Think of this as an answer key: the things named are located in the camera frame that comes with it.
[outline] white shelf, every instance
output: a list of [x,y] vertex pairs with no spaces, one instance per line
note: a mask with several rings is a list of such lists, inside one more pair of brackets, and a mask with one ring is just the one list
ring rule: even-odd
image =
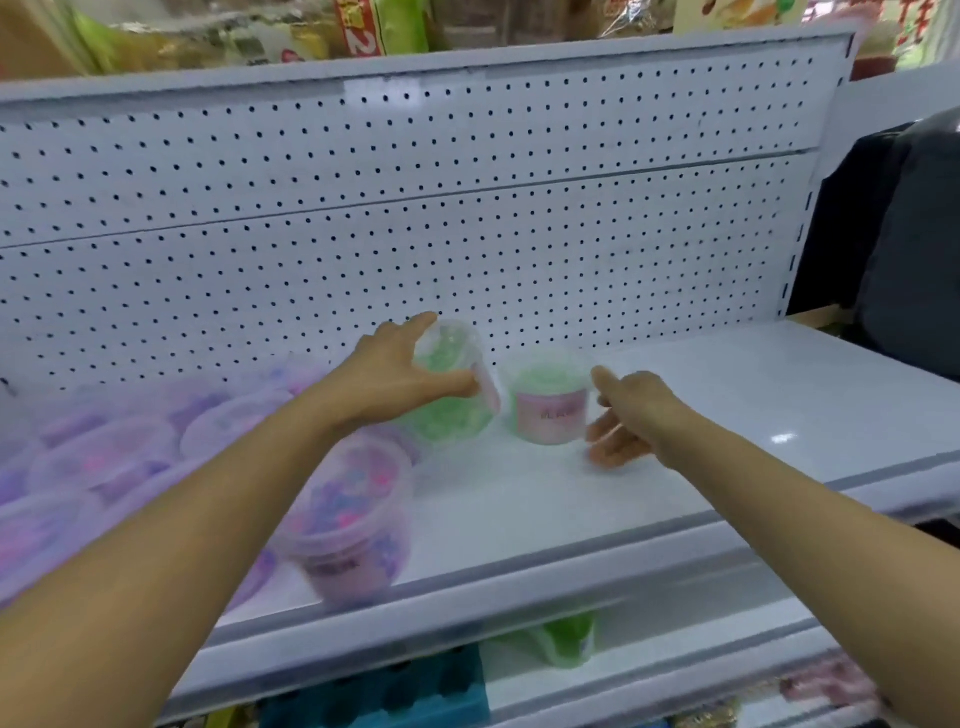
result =
[[[960,387],[944,379],[785,322],[601,358],[664,374],[706,415],[875,509],[946,511],[960,496]],[[583,450],[524,445],[494,425],[435,461],[390,601],[326,615],[288,572],[215,631],[172,706],[280,692],[344,660],[356,671],[402,659],[422,636],[433,648],[472,642],[516,626],[511,615],[530,619],[524,610],[583,607],[626,580],[745,550],[675,473],[652,460],[599,473]]]

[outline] green product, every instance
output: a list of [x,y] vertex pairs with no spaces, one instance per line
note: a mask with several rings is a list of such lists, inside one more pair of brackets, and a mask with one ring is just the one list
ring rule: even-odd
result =
[[592,612],[557,619],[532,627],[527,633],[554,667],[569,669],[585,664],[594,651],[596,616]]

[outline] blue product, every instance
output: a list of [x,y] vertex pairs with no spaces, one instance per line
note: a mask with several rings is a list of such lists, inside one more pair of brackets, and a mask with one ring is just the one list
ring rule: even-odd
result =
[[264,701],[260,728],[464,728],[490,720],[476,644]]

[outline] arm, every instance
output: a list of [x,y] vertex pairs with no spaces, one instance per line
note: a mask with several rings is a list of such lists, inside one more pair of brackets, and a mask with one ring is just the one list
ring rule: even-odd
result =
[[435,320],[365,336],[337,370],[0,614],[0,724],[151,725],[329,450],[359,426],[475,392],[470,372],[412,364]]
[[597,368],[590,457],[653,452],[713,504],[920,728],[960,723],[960,552],[810,479],[680,402]]

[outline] plastic container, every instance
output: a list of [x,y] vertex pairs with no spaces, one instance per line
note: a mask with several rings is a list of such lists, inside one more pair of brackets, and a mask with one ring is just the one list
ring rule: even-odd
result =
[[562,445],[584,437],[591,388],[590,362],[575,349],[542,347],[497,365],[510,392],[517,437],[537,445]]
[[262,372],[249,377],[243,386],[248,391],[279,389],[296,397],[311,384],[320,381],[329,368],[309,354],[279,356]]
[[27,473],[44,450],[37,440],[0,436],[0,505],[27,495]]
[[154,498],[173,488],[202,464],[203,461],[201,460],[179,463],[173,468],[168,468],[159,475],[150,478],[139,488],[134,488],[106,510],[101,520],[99,533],[107,533],[112,528],[116,528],[120,522],[132,516]]
[[183,433],[180,452],[187,460],[209,460],[291,399],[278,390],[260,392],[208,410]]
[[107,398],[107,391],[82,391],[30,402],[28,407],[39,441],[47,448],[58,448],[115,420],[121,407]]
[[277,553],[299,564],[334,605],[374,600],[406,566],[413,490],[410,458],[361,433],[339,443],[276,530]]
[[132,410],[159,417],[182,434],[207,410],[232,398],[222,381],[210,376],[187,376],[146,387]]
[[244,602],[250,601],[270,581],[270,577],[274,575],[275,570],[276,557],[274,554],[270,551],[260,551],[260,555],[256,557],[252,568],[240,583],[240,588],[233,595],[233,599],[230,600],[224,614],[236,609]]
[[260,728],[467,728],[489,722],[476,644],[267,698],[260,711]]
[[444,397],[404,415],[397,423],[426,447],[446,445],[479,435],[500,412],[500,395],[483,361],[480,337],[462,321],[438,321],[417,343],[414,361],[431,372],[470,369],[480,394],[467,400]]
[[0,605],[91,541],[100,514],[87,493],[58,491],[0,508]]
[[585,664],[596,650],[596,617],[584,612],[526,630],[553,667],[570,669]]
[[129,417],[44,453],[30,468],[33,493],[90,491],[105,506],[179,461],[177,432],[163,420]]

